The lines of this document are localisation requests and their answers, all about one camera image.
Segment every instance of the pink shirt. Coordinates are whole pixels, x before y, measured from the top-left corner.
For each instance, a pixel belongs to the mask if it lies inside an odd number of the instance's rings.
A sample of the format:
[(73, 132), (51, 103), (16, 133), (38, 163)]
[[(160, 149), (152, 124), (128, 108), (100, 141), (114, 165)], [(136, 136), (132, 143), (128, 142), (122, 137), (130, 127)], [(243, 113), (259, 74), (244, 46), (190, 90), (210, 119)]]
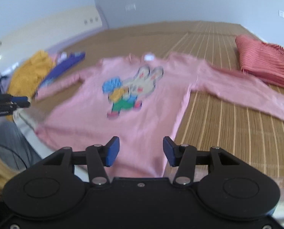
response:
[(164, 136), (175, 138), (191, 91), (205, 91), (284, 120), (284, 95), (239, 71), (218, 69), (191, 55), (171, 53), (145, 61), (133, 55), (102, 59), (38, 91), (38, 99), (82, 81), (77, 93), (56, 107), (36, 129), (57, 150), (83, 151), (120, 137), (110, 177), (161, 177), (167, 160)]

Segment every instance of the red striped cloth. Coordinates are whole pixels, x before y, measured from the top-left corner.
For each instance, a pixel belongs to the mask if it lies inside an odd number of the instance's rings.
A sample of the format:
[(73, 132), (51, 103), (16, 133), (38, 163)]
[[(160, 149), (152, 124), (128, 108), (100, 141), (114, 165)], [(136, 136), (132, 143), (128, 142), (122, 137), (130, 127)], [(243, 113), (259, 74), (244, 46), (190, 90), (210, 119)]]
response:
[(252, 74), (265, 83), (284, 88), (284, 48), (250, 38), (236, 37), (241, 71)]

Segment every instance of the rabbit print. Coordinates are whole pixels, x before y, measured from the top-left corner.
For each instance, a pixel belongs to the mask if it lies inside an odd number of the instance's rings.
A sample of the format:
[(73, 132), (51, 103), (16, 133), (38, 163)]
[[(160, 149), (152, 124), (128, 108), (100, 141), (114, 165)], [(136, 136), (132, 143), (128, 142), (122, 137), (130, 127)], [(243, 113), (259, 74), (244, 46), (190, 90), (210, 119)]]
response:
[(156, 83), (162, 76), (162, 67), (150, 71), (149, 66), (144, 65), (133, 78), (121, 81), (119, 77), (114, 77), (104, 82), (103, 93), (108, 94), (108, 100), (112, 103), (107, 117), (116, 118), (122, 110), (139, 110), (142, 100), (155, 90)]

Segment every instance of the rabbit ear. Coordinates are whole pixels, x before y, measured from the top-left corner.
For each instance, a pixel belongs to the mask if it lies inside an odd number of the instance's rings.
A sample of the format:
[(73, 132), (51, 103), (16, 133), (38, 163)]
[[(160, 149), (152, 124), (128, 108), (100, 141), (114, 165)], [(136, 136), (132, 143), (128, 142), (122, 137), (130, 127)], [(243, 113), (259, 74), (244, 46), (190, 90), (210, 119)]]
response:
[(152, 71), (152, 73), (149, 75), (149, 80), (159, 81), (163, 76), (163, 68), (162, 67), (156, 67)]
[(149, 76), (149, 72), (149, 66), (144, 65), (138, 70), (138, 73), (135, 75), (134, 79), (146, 79)]

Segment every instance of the black cable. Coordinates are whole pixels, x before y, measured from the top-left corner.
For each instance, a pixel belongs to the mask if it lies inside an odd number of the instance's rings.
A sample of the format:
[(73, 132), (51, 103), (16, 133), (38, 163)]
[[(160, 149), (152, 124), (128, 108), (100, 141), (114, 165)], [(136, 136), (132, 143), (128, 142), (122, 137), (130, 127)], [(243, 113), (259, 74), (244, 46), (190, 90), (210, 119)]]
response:
[(22, 161), (23, 165), (24, 165), (25, 168), (27, 169), (27, 165), (25, 164), (25, 162), (23, 161), (23, 159), (22, 159), (16, 152), (14, 152), (12, 149), (10, 149), (10, 148), (8, 148), (8, 147), (6, 147), (6, 146), (3, 146), (3, 145), (0, 145), (0, 147), (4, 148), (4, 149), (6, 149), (6, 150), (9, 150), (9, 151), (11, 151), (13, 154), (15, 154), (15, 155)]

